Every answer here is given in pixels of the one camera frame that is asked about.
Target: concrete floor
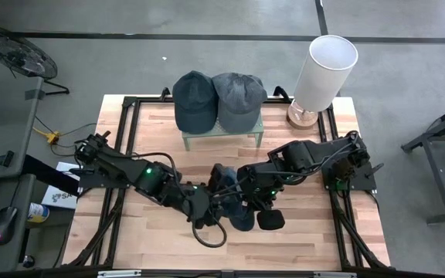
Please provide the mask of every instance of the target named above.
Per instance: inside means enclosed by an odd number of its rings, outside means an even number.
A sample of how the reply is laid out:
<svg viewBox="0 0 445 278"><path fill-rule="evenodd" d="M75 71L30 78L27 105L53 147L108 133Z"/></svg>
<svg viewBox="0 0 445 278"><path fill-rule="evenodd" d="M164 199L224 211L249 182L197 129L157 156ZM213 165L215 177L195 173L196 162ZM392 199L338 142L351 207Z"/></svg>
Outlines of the concrete floor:
<svg viewBox="0 0 445 278"><path fill-rule="evenodd" d="M331 34L340 36L445 37L444 0L324 0ZM320 34L313 0L0 0L0 26L13 31L163 34ZM68 131L94 122L108 93L160 93L189 70L208 75L236 71L260 77L272 92L292 92L309 42L31 39L57 63L56 82L69 96L48 97L38 115ZM353 97L364 141L374 163L382 226L392 265L445 274L445 224L425 219L443 212L422 150L399 146L445 112L445 44L357 44L359 60L342 96ZM0 80L12 78L0 65ZM91 132L68 138L72 142ZM34 134L31 155L50 165L53 156ZM38 267L50 267L67 227L43 229L30 249Z"/></svg>

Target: small green stool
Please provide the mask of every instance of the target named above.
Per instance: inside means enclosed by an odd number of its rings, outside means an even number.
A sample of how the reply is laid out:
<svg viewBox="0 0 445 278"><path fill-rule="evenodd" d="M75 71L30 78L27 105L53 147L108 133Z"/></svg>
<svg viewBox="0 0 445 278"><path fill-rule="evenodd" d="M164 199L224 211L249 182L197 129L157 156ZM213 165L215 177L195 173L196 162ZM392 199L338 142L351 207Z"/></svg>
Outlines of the small green stool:
<svg viewBox="0 0 445 278"><path fill-rule="evenodd" d="M186 132L182 132L183 142L185 142L185 150L190 151L190 138L196 137L215 137L215 136L226 136L226 135L242 135L242 134L254 134L255 135L255 143L256 147L260 147L262 143L263 136L263 123L262 123L262 114L259 115L258 120L256 121L255 127L251 131L241 133L241 134L230 134L224 131L224 129L219 124L219 119L216 121L214 128L211 131L205 132L204 134L190 134Z"/></svg>

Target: computer mouse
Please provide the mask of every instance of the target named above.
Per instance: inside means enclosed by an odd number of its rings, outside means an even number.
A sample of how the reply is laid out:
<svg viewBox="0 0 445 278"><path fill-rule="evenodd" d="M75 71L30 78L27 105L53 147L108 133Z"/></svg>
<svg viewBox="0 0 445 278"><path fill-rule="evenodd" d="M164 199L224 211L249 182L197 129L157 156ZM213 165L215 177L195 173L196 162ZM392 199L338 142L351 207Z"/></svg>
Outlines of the computer mouse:
<svg viewBox="0 0 445 278"><path fill-rule="evenodd" d="M18 209L11 206L0 210L0 245L12 240L17 212Z"/></svg>

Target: fan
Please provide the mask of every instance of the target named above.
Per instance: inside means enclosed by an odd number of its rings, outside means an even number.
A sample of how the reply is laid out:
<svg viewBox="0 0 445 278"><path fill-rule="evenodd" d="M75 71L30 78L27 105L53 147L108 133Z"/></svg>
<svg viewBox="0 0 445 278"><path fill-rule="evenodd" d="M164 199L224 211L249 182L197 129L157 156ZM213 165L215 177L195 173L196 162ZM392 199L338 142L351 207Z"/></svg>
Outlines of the fan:
<svg viewBox="0 0 445 278"><path fill-rule="evenodd" d="M70 93L68 88L49 81L58 75L58 67L51 57L33 43L14 36L10 31L1 27L0 63L7 66L12 73L15 71L28 77L39 76L44 79L44 83L64 89L63 91L46 93L46 95Z"/></svg>

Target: gray cap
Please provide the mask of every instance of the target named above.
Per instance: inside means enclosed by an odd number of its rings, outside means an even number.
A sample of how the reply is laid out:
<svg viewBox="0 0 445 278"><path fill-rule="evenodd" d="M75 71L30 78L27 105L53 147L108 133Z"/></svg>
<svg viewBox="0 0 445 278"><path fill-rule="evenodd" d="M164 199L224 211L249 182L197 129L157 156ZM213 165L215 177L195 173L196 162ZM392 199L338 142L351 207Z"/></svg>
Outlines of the gray cap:
<svg viewBox="0 0 445 278"><path fill-rule="evenodd" d="M256 76L222 73L212 78L219 95L219 123L229 133L244 133L255 127L260 107L267 100L262 81Z"/></svg>
<svg viewBox="0 0 445 278"><path fill-rule="evenodd" d="M191 134L212 130L217 118L217 100L210 77L195 70L182 76L173 86L178 129Z"/></svg>

